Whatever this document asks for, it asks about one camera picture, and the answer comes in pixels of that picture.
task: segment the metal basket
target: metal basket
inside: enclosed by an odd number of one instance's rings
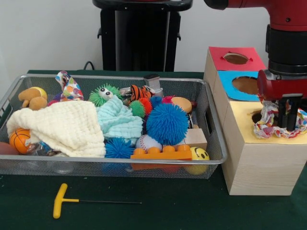
[[[72,75],[80,85],[84,99],[96,87],[109,83],[119,88],[132,84],[145,84],[138,77],[77,76]],[[208,142],[209,161],[180,160],[133,160],[107,158],[73,158],[0,155],[0,174],[18,175],[71,175],[71,176],[114,176],[114,177],[156,177],[156,178],[209,178],[216,167],[227,157],[224,137],[212,99],[210,87],[199,79],[161,78],[164,95],[176,95],[197,102],[194,122],[202,128]],[[37,86],[46,90],[51,100],[61,92],[54,75],[27,74],[17,78],[0,101],[0,141],[8,142],[6,122],[10,115],[21,108],[18,94],[30,87]],[[158,164],[159,169],[134,171],[131,164],[150,166]],[[184,167],[193,165],[195,170],[206,168],[200,175],[189,174]]]

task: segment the circular hole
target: circular hole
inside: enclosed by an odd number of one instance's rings
[[[228,53],[224,56],[225,60],[231,64],[244,65],[247,63],[248,58],[242,54]]]
[[[257,113],[254,113],[253,116],[251,116],[251,119],[253,120],[254,123],[257,123],[258,121],[261,120],[261,112],[257,112]]]
[[[248,94],[258,94],[257,78],[242,76],[233,79],[232,85],[239,91]]]

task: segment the smiley face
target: smiley face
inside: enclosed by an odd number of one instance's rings
[[[192,160],[210,160],[208,153],[204,149],[198,147],[191,147],[190,150],[192,152]],[[184,169],[189,174],[200,175],[207,171],[208,165],[188,165],[185,166]]]
[[[210,160],[208,153],[204,149],[192,147],[190,150],[192,152],[192,160]]]

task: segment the googly eyes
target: googly eyes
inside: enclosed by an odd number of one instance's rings
[[[113,93],[106,88],[101,88],[98,94],[106,101],[110,100],[113,97]]]

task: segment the black robot stand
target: black robot stand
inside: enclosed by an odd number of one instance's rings
[[[174,71],[180,15],[192,0],[93,0],[104,70]]]

